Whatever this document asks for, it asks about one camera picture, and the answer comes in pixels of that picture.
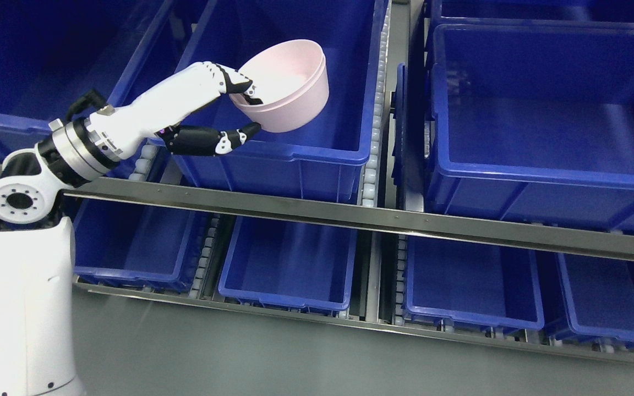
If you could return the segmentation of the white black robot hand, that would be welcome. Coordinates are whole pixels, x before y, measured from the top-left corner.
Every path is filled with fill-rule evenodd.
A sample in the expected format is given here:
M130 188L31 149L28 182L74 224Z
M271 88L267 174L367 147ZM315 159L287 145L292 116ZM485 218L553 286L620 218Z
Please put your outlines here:
M255 90L253 80L238 70L211 61L196 62L109 115L93 113L89 126L119 150L119 158L127 158L141 141L153 137L163 140L174 155L226 155L251 140L261 131L261 125L251 122L238 129L216 130L182 127L181 122L221 95L252 97Z

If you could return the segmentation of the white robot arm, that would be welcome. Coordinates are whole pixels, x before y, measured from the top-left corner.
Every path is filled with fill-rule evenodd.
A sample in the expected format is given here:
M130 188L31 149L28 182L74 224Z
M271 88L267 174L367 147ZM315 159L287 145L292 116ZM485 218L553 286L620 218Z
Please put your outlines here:
M118 165L91 140L80 116L88 108L113 111L92 89L50 123L47 138L2 163L0 395L86 394L73 348L74 230L60 194Z

